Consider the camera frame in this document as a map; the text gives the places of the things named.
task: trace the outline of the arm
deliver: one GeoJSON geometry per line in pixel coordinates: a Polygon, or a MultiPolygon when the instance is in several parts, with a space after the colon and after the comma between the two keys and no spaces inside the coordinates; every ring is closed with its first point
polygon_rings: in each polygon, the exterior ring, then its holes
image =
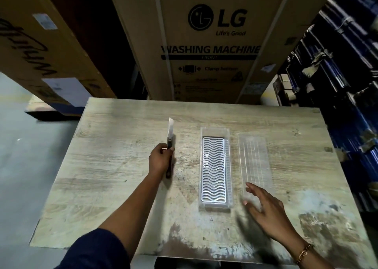
{"type": "Polygon", "coordinates": [[[109,230],[120,239],[131,260],[138,247],[145,223],[154,203],[159,184],[169,165],[174,148],[163,150],[158,144],[149,157],[149,173],[129,198],[99,228],[109,230]]]}
{"type": "MultiPolygon", "coordinates": [[[[300,237],[290,223],[282,201],[276,199],[266,190],[255,186],[254,184],[247,182],[246,185],[246,191],[257,196],[262,206],[262,212],[260,212],[251,202],[244,201],[243,203],[250,214],[267,235],[281,243],[290,253],[292,258],[297,261],[299,255],[308,243],[300,237]]],[[[299,267],[301,269],[333,269],[333,267],[314,250],[314,248],[308,250],[308,254],[302,258],[299,267]]]]}

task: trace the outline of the sleeve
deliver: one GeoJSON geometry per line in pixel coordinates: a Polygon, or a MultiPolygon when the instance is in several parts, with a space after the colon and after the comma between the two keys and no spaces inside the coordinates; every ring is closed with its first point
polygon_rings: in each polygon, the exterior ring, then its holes
{"type": "Polygon", "coordinates": [[[55,269],[129,269],[121,241],[110,231],[97,228],[75,241],[55,269]]]}

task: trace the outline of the person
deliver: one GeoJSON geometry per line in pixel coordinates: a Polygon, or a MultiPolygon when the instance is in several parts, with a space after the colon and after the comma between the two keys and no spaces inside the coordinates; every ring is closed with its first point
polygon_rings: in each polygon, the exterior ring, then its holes
{"type": "MultiPolygon", "coordinates": [[[[149,172],[129,198],[97,229],[76,240],[56,269],[130,268],[160,182],[166,173],[174,148],[158,144],[149,156],[149,172]]],[[[246,183],[246,191],[260,199],[262,211],[244,205],[269,237],[281,243],[294,260],[301,256],[302,269],[333,268],[295,231],[283,203],[264,189],[246,183]]]]}

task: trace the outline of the wooden table top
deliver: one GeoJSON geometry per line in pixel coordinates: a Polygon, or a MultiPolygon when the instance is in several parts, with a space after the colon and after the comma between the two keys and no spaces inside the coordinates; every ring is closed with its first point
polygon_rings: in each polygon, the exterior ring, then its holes
{"type": "MultiPolygon", "coordinates": [[[[334,266],[378,268],[315,108],[90,98],[30,245],[68,248],[99,226],[148,173],[149,154],[166,141],[169,117],[176,165],[172,181],[160,184],[137,253],[260,262],[258,244],[248,242],[236,222],[237,216],[247,222],[238,199],[244,190],[238,134],[250,134],[266,138],[275,195],[296,230],[334,266]],[[230,130],[231,212],[198,209],[201,127],[230,130]]],[[[272,250],[292,263],[275,241],[272,250]]]]}

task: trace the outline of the gold bracelet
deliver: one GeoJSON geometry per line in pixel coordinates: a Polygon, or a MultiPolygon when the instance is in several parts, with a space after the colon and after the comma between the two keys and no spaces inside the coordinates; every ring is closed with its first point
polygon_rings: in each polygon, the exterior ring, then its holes
{"type": "Polygon", "coordinates": [[[309,244],[305,247],[305,249],[303,249],[303,251],[300,253],[299,257],[298,257],[298,260],[295,262],[297,265],[300,264],[300,262],[302,261],[303,257],[305,257],[308,253],[309,253],[309,249],[310,248],[313,248],[314,246],[312,244],[309,244]]]}

